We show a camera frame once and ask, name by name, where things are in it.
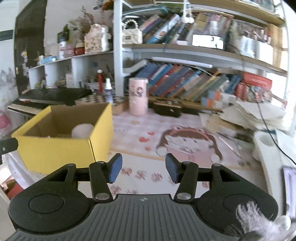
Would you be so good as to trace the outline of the pink cartoon desk mat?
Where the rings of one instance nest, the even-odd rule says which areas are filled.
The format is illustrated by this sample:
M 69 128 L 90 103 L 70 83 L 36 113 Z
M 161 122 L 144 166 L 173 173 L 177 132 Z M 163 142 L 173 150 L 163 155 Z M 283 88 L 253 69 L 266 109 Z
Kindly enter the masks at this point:
M 174 194 L 178 186 L 166 171 L 167 153 L 202 168 L 221 164 L 262 190 L 267 189 L 261 164 L 251 154 L 252 144 L 208 132 L 197 115 L 172 118 L 153 111 L 144 116 L 122 113 L 113 117 L 113 128 L 109 156 L 121 153 L 123 165 L 116 181 L 109 185 L 112 195 Z

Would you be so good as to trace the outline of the black electric piano keyboard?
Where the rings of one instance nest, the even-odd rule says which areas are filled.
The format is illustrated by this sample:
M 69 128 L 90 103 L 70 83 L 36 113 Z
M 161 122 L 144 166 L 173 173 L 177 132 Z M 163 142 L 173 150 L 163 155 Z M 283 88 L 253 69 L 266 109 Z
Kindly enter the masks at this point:
M 32 89 L 20 95 L 7 109 L 26 116 L 35 116 L 51 105 L 75 105 L 75 101 L 89 96 L 86 88 Z

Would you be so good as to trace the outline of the white pen on mat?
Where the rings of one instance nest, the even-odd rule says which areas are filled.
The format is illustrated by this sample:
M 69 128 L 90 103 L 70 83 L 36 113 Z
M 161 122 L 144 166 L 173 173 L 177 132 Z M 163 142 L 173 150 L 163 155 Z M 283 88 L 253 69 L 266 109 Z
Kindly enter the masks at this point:
M 218 136 L 218 139 L 225 144 L 236 156 L 241 157 L 240 153 L 235 150 L 230 144 L 228 144 L 222 137 Z

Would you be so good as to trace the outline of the yellow cardboard box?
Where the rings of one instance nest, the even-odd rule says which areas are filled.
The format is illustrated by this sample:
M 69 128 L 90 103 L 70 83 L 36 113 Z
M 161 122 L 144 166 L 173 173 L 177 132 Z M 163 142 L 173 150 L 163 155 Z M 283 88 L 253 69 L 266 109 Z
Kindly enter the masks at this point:
M 89 139 L 71 138 L 82 123 L 94 126 Z M 49 174 L 74 163 L 78 168 L 106 161 L 113 137 L 112 106 L 109 103 L 79 106 L 51 105 L 18 128 L 12 137 L 26 168 Z

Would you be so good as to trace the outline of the orange blue white carton lower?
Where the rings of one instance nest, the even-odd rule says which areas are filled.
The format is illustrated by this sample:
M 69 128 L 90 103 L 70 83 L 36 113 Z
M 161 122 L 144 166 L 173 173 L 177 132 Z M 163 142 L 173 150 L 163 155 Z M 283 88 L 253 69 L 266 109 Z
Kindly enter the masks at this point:
M 207 108 L 218 108 L 218 109 L 222 109 L 224 106 L 224 104 L 220 101 L 211 100 L 204 97 L 201 98 L 201 105 Z

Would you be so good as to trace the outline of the orange blue white carton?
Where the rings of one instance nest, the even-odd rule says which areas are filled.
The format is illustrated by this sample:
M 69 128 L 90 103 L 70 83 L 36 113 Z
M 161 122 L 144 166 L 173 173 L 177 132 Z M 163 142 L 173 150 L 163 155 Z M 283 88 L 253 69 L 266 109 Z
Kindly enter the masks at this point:
M 218 108 L 218 109 L 222 109 L 224 106 L 224 104 L 220 101 L 211 100 L 204 97 L 201 98 L 201 105 L 207 108 Z
M 235 95 L 219 92 L 217 90 L 209 90 L 207 98 L 210 100 L 220 101 L 225 103 L 235 103 L 237 100 L 237 97 Z

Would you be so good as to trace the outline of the pile of papers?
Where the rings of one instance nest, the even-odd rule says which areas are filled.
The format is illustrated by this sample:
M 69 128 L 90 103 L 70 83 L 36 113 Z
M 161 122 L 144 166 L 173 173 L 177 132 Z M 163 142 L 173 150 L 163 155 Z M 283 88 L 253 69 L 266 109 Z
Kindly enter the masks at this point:
M 199 114 L 208 132 L 245 140 L 251 138 L 256 131 L 288 131 L 285 115 L 283 109 L 270 103 L 243 101 L 225 105 L 220 113 Z

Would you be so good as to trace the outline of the white spray bottle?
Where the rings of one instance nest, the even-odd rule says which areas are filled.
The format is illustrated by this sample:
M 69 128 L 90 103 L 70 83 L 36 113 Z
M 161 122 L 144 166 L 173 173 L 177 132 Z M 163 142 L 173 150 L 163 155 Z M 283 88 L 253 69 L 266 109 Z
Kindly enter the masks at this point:
M 110 79 L 106 78 L 105 89 L 104 89 L 105 100 L 106 100 L 106 102 L 108 102 L 110 104 L 113 104 L 112 89 L 113 88 L 112 88 Z

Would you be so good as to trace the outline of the orange blue white carton upper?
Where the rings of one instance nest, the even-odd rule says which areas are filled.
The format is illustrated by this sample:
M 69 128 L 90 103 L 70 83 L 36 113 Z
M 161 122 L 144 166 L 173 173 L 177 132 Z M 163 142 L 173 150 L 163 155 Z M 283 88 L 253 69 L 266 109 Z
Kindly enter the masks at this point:
M 219 92 L 217 90 L 209 90 L 207 98 L 210 100 L 220 101 L 225 103 L 235 103 L 237 100 L 237 97 L 235 95 Z

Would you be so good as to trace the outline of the pink cartoon cylinder container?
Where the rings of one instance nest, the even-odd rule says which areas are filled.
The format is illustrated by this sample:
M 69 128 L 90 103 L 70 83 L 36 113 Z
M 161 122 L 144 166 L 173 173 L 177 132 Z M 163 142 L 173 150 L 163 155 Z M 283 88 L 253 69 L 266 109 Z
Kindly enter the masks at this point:
M 148 109 L 147 78 L 129 79 L 129 112 L 133 116 L 143 116 Z

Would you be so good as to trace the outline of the row of leaning books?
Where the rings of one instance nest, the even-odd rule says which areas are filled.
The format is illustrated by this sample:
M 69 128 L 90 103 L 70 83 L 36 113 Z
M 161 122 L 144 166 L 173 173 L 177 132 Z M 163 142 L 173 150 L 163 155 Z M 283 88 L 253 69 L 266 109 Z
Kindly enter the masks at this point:
M 189 65 L 156 62 L 145 64 L 134 77 L 147 79 L 149 96 L 193 102 L 199 102 L 215 91 L 233 94 L 242 81 L 239 75 L 219 70 L 211 73 Z

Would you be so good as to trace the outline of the white lap desk tray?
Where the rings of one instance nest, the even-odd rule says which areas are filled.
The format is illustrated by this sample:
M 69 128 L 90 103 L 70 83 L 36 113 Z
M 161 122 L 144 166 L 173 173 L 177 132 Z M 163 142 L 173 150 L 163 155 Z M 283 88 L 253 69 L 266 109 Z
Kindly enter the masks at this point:
M 276 130 L 275 135 L 256 131 L 253 135 L 255 152 L 261 162 L 268 193 L 278 204 L 278 214 L 286 214 L 283 167 L 295 168 L 295 137 Z

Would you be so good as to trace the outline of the red cap bottle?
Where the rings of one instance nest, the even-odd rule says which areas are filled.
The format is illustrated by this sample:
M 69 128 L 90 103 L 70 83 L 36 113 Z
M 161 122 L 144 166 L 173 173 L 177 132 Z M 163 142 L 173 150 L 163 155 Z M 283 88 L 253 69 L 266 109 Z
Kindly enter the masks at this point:
M 98 82 L 98 92 L 99 93 L 103 92 L 103 80 L 104 80 L 103 72 L 101 69 L 98 69 L 97 70 L 97 82 Z

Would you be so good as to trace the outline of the black smartphone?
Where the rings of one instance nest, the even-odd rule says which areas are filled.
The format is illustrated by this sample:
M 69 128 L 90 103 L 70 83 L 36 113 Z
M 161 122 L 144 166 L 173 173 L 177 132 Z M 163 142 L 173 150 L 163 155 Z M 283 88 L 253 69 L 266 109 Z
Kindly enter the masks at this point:
M 291 220 L 295 220 L 296 176 L 295 168 L 284 166 L 283 179 L 285 186 L 285 211 Z

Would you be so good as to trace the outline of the red book box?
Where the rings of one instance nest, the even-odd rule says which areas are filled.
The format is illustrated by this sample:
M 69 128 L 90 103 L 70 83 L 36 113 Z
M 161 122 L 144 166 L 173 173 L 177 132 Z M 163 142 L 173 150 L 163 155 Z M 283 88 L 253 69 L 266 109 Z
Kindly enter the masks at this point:
M 248 72 L 243 72 L 243 83 L 246 85 L 250 86 L 256 86 L 260 88 L 264 88 L 267 90 L 271 90 L 273 82 L 265 77 L 248 73 Z

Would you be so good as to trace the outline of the white bookshelf unit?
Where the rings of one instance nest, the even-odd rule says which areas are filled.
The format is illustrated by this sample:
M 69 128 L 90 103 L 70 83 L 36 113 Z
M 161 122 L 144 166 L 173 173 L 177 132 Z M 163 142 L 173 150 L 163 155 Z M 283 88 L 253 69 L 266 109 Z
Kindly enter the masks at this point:
M 85 7 L 86 11 L 91 13 L 97 22 L 104 21 L 108 27 L 119 24 L 119 18 L 111 16 L 111 11 L 104 13 L 96 11 L 94 10 L 95 5 L 96 1 L 48 1 L 45 12 L 44 43 L 49 48 L 58 50 L 57 33 L 63 29 L 67 21 L 80 16 L 82 7 Z M 287 78 L 286 70 L 238 53 L 176 44 L 132 44 L 122 45 L 115 51 L 83 54 L 30 68 L 28 70 L 29 83 L 30 87 L 34 88 L 37 82 L 46 80 L 48 87 L 52 87 L 60 77 L 70 73 L 75 85 L 79 86 L 79 83 L 84 81 L 97 68 L 106 72 L 109 67 L 115 74 L 115 91 L 119 96 L 122 96 L 123 81 L 127 76 L 127 73 L 124 72 L 126 62 L 142 59 L 184 64 L 197 62 L 199 67 L 210 70 L 231 68 L 264 77 L 275 74 L 281 81 Z

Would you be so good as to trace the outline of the floral paper bag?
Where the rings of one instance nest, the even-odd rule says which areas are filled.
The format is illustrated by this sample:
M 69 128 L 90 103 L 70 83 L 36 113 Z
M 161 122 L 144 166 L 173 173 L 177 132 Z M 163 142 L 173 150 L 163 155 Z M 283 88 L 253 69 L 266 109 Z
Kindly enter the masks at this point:
M 84 37 L 85 54 L 109 51 L 111 35 L 106 25 L 93 24 Z

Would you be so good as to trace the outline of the white pearl handbag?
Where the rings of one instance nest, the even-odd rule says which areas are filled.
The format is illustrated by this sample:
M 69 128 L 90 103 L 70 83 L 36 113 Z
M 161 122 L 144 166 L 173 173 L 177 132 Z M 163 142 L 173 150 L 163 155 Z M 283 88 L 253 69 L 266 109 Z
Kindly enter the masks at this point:
M 142 30 L 138 28 L 135 20 L 129 19 L 123 23 L 123 44 L 142 44 Z

